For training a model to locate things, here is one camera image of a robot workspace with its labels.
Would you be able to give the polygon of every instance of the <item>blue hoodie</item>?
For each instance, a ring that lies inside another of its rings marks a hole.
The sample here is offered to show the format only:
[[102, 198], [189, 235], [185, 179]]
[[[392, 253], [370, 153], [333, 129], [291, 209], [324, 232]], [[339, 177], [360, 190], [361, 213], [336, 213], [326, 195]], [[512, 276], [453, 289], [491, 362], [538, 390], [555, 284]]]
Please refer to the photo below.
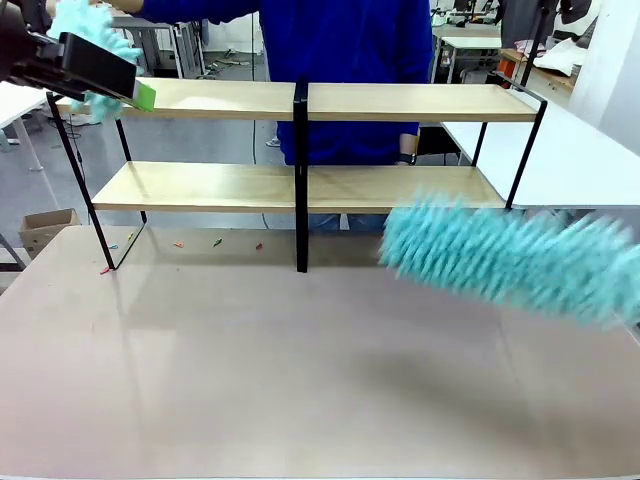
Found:
[[[144, 0], [153, 22], [212, 23], [259, 11], [274, 82], [427, 83], [429, 0]], [[311, 122], [311, 165], [391, 165], [415, 123]], [[280, 122], [285, 161], [295, 163], [293, 125]]]

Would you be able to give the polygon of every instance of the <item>wristwatch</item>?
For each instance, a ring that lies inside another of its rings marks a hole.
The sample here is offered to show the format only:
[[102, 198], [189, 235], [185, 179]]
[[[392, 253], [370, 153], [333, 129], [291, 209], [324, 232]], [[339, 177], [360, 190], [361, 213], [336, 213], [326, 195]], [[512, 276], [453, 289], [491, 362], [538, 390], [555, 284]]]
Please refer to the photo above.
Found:
[[417, 160], [417, 157], [415, 153], [413, 155], [410, 155], [408, 153], [401, 153], [400, 158], [398, 159], [399, 162], [406, 163], [407, 165], [415, 165], [416, 160]]

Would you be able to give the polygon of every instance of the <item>cardboard box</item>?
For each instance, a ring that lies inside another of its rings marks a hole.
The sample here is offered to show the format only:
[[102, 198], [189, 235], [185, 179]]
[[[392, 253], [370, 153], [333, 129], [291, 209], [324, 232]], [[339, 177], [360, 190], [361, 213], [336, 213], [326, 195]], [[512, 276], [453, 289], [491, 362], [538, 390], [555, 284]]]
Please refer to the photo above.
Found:
[[78, 215], [73, 208], [36, 213], [24, 217], [18, 234], [27, 253], [31, 259], [34, 259], [53, 240], [53, 237], [69, 225], [80, 225]]

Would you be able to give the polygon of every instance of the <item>teal fluffy duster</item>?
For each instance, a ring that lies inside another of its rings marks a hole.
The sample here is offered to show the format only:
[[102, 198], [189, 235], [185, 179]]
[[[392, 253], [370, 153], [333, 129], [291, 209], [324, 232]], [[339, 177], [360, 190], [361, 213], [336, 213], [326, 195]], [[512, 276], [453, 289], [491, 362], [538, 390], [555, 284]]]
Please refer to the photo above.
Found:
[[[56, 16], [47, 35], [60, 39], [63, 32], [73, 33], [135, 65], [142, 50], [131, 48], [128, 40], [113, 30], [112, 24], [113, 17], [107, 5], [90, 6], [89, 0], [62, 0], [56, 5]], [[97, 93], [87, 93], [85, 103], [96, 122], [117, 117], [122, 109], [119, 100]], [[74, 101], [72, 108], [80, 106], [82, 102]]]
[[581, 324], [640, 321], [640, 247], [619, 221], [469, 210], [445, 199], [389, 215], [381, 263], [398, 275]]

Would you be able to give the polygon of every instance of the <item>shelf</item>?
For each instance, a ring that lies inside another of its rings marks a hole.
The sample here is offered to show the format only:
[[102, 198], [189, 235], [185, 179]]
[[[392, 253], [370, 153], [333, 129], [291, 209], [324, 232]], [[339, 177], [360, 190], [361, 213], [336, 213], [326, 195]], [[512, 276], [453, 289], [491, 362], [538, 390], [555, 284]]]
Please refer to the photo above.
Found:
[[[504, 202], [472, 167], [313, 167], [309, 213], [386, 213], [417, 191], [464, 196], [471, 206]], [[295, 211], [293, 168], [129, 162], [94, 197], [97, 210]]]
[[[159, 118], [293, 119], [292, 83], [140, 78], [156, 90]], [[70, 100], [59, 103], [68, 112]], [[536, 111], [497, 85], [317, 83], [309, 86], [312, 121], [532, 122]]]

